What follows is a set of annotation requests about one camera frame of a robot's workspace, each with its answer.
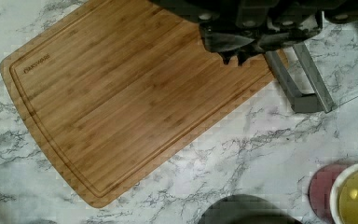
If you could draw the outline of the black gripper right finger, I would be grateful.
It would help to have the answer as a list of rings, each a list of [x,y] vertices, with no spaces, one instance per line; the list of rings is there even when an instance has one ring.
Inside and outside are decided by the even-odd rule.
[[[238,59],[238,66],[242,66],[249,58],[251,58],[252,55],[248,52],[239,52],[237,55]]]

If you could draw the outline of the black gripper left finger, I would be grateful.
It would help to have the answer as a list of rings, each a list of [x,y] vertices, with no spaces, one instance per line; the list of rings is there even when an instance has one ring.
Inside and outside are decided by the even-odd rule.
[[[230,52],[220,52],[219,56],[222,58],[223,64],[228,65],[233,55]]]

